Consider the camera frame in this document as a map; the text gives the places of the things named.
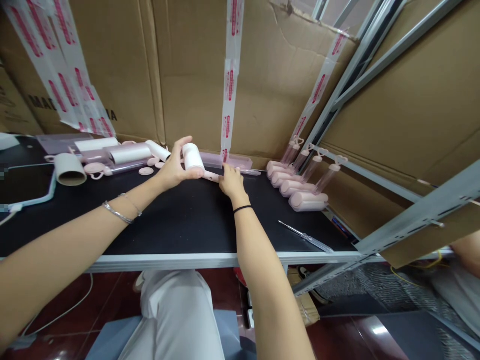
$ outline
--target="human hand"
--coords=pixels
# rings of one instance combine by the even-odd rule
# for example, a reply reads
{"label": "human hand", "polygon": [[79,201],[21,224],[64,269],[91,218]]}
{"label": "human hand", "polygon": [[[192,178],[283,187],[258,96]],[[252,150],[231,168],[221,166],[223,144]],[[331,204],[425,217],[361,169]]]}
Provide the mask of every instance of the human hand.
{"label": "human hand", "polygon": [[220,189],[227,195],[234,209],[250,205],[250,198],[245,192],[244,177],[240,174],[240,169],[233,168],[230,165],[223,164],[223,176],[219,177]]}
{"label": "human hand", "polygon": [[193,137],[183,137],[175,143],[171,155],[152,180],[160,186],[160,191],[165,192],[176,187],[184,180],[200,179],[204,174],[203,169],[199,167],[191,168],[185,171],[180,163],[180,154],[185,144],[191,143]]}

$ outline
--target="black tabletop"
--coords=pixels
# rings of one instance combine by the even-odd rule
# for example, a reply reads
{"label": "black tabletop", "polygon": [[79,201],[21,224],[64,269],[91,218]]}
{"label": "black tabletop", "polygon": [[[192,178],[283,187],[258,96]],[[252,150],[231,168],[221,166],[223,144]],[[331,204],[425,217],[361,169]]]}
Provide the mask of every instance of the black tabletop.
{"label": "black tabletop", "polygon": [[[19,139],[20,146],[0,151],[0,164],[13,167],[42,163],[45,154],[36,140]],[[105,200],[128,192],[147,178],[132,171],[98,181],[89,179],[76,187],[57,184],[53,200],[25,207],[0,227],[0,257],[10,255],[37,237],[95,209]],[[272,187],[265,173],[244,178],[245,190],[255,213],[277,252],[320,251],[280,225],[278,220],[335,251],[355,251],[350,241],[321,212],[295,212],[288,199]],[[199,179],[184,181],[160,195],[134,224],[120,234],[105,255],[236,252],[230,200],[217,183]]]}

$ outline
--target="yellow cable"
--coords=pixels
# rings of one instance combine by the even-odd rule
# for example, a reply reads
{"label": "yellow cable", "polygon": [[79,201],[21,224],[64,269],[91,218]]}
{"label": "yellow cable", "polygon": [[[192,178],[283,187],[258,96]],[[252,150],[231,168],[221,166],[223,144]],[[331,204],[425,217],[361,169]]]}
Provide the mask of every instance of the yellow cable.
{"label": "yellow cable", "polygon": [[418,266],[418,265],[409,265],[409,266],[411,266],[412,268],[417,268],[417,269],[431,269],[434,266],[440,264],[443,259],[444,259],[444,257],[442,256],[442,253],[440,252],[440,250],[438,250],[438,259],[435,260],[434,262],[428,264],[427,266]]}
{"label": "yellow cable", "polygon": [[414,285],[414,286],[416,286],[416,287],[419,287],[419,288],[423,288],[423,286],[418,285],[418,284],[416,284],[416,283],[414,283],[414,282],[408,281],[407,279],[405,279],[405,278],[401,277],[400,275],[398,275],[398,274],[395,272],[393,266],[390,266],[390,270],[391,270],[392,273],[394,273],[396,276],[398,276],[398,277],[399,277],[400,279],[402,279],[404,282],[407,282],[407,283],[412,284],[412,285]]}

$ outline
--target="white cable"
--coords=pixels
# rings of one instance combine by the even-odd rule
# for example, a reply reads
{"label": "white cable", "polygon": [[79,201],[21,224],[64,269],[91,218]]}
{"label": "white cable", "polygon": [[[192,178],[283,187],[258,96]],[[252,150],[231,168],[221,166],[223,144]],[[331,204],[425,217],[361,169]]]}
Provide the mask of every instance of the white cable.
{"label": "white cable", "polygon": [[28,324],[28,326],[25,328],[25,330],[23,331],[23,333],[21,334],[21,337],[29,337],[29,336],[32,336],[32,335],[35,335],[35,334],[38,334],[39,332],[41,332],[43,329],[49,327],[50,325],[52,325],[54,322],[56,322],[58,319],[61,319],[63,318],[65,315],[67,315],[69,312],[71,312],[73,309],[75,309],[78,305],[80,305],[89,295],[90,293],[92,292],[92,289],[94,287],[94,276],[92,274],[90,274],[90,280],[91,280],[91,283],[90,283],[90,289],[88,290],[88,292],[86,293],[86,295],[83,297],[82,300],[80,300],[79,302],[77,302],[77,304],[74,306],[74,307],[71,307],[70,310],[67,310],[65,311],[62,315],[60,315],[59,317],[57,317],[56,319],[50,321],[47,325],[39,328],[37,331],[34,331],[32,332],[31,334],[28,334],[28,335],[25,335],[27,333],[27,331],[29,330],[30,326],[34,323],[35,319],[40,315],[40,313],[38,313],[32,321],[30,321],[30,323]]}
{"label": "white cable", "polygon": [[8,220],[10,220],[11,218],[13,218],[17,213],[18,213],[18,211],[11,212],[10,215],[8,215],[6,218],[4,218],[2,221],[0,221],[0,226],[2,226],[3,224],[5,224],[5,223],[6,223]]}
{"label": "white cable", "polygon": [[2,221],[0,221],[0,226],[2,226],[7,221],[12,219],[17,213],[21,212],[23,208],[24,208],[24,206],[21,203],[13,205],[10,209],[10,215],[8,215],[6,218],[4,218]]}

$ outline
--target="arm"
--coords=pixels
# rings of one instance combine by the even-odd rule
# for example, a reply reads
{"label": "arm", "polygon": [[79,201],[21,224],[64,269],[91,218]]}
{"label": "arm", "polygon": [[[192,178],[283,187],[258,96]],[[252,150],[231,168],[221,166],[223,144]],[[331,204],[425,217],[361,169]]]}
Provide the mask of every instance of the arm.
{"label": "arm", "polygon": [[[186,179],[198,179],[197,169],[180,165],[182,146],[177,141],[161,171],[110,206],[128,219],[138,216],[161,193]],[[0,355],[43,307],[87,270],[128,226],[103,206],[39,237],[0,263]]]}
{"label": "arm", "polygon": [[[239,170],[224,164],[220,188],[233,209],[250,205]],[[259,359],[315,359],[292,287],[252,208],[235,213],[241,272],[250,290]]]}

